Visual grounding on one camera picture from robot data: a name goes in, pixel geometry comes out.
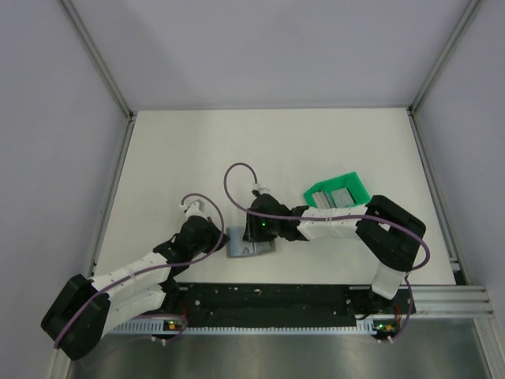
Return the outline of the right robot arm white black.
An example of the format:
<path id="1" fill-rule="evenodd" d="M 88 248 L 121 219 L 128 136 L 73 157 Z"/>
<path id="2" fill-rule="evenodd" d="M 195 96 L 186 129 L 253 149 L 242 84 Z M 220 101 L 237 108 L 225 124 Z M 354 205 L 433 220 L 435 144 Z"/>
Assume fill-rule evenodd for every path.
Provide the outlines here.
<path id="1" fill-rule="evenodd" d="M 350 208 L 288 208 L 272 195 L 262 193 L 246 210 L 242 239 L 252 243 L 276 238 L 289 242 L 322 238 L 362 242 L 379 261 L 368 303 L 384 313 L 396 304 L 402 281 L 413 271 L 425 232 L 425 223 L 383 195 Z"/>

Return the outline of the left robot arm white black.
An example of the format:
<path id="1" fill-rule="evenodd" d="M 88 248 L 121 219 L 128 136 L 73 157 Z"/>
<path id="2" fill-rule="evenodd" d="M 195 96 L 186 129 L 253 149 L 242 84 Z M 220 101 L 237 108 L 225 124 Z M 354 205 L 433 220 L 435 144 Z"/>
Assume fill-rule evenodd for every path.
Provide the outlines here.
<path id="1" fill-rule="evenodd" d="M 41 327 L 73 361 L 88 355 L 112 329 L 146 313 L 166 314 L 181 328 L 187 312 L 176 276 L 227 241 L 223 223 L 189 216 L 179 232 L 132 264 L 92 278 L 71 277 Z"/>

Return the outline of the white credit card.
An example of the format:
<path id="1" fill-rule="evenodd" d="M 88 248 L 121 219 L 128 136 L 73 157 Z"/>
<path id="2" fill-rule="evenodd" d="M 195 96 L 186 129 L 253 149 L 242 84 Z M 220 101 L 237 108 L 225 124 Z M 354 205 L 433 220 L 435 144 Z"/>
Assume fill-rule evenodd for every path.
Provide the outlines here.
<path id="1" fill-rule="evenodd" d="M 247 246 L 242 246 L 241 249 L 238 251 L 238 255 L 240 257 L 249 257 L 249 256 L 254 256 L 256 255 L 256 247 L 254 244 L 250 244 Z"/>

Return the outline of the green plastic bin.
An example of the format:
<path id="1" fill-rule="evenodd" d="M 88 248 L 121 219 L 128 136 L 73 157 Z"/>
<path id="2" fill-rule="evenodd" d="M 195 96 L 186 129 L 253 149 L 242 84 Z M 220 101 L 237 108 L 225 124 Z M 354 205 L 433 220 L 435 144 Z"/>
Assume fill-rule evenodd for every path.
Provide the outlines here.
<path id="1" fill-rule="evenodd" d="M 308 206 L 316 208 L 315 202 L 312 199 L 312 193 L 324 191 L 332 200 L 331 191 L 340 188 L 347 188 L 350 191 L 355 200 L 355 205 L 352 207 L 365 205 L 371 200 L 370 195 L 355 171 L 322 182 L 317 182 L 303 194 L 303 198 Z"/>

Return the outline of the grey card holder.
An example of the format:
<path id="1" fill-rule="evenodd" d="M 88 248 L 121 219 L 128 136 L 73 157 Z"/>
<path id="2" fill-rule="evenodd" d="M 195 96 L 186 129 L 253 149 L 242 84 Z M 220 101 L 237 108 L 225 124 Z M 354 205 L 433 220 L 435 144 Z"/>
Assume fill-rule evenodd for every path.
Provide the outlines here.
<path id="1" fill-rule="evenodd" d="M 275 242 L 247 242 L 243 240 L 244 227 L 231 227 L 227 229 L 229 242 L 226 245 L 228 258 L 256 257 L 266 253 L 275 252 Z"/>

